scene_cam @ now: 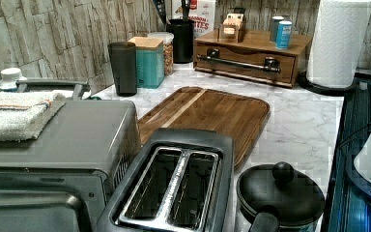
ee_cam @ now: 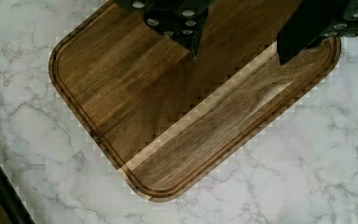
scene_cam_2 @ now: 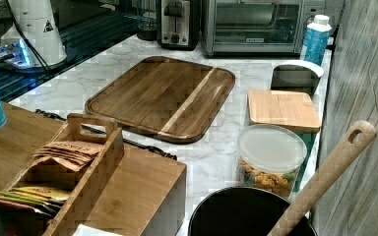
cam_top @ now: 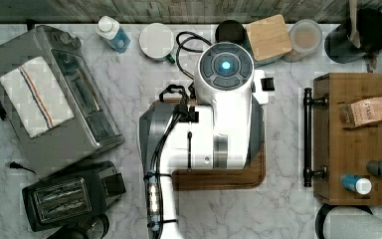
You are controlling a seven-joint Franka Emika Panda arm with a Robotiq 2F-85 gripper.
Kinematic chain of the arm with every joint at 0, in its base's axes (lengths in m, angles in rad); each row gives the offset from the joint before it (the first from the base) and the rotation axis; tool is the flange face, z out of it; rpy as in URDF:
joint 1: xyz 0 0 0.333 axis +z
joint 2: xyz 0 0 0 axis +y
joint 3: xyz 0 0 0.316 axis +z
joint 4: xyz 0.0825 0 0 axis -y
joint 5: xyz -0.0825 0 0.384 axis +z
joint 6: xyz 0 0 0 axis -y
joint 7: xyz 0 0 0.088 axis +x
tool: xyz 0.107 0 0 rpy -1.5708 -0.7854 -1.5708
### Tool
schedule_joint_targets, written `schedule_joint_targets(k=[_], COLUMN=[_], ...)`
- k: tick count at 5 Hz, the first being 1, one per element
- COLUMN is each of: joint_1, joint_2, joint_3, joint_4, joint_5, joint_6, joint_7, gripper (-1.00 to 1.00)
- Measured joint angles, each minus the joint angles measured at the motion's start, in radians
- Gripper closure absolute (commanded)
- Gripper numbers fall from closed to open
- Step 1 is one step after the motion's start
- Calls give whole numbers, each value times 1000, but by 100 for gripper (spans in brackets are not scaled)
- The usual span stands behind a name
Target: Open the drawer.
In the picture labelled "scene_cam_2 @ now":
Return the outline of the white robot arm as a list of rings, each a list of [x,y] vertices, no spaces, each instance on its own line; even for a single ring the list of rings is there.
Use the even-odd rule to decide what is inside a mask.
[[[67,58],[50,0],[7,0],[12,26],[3,34],[3,42],[14,42],[20,55],[9,63],[21,68],[54,66]]]

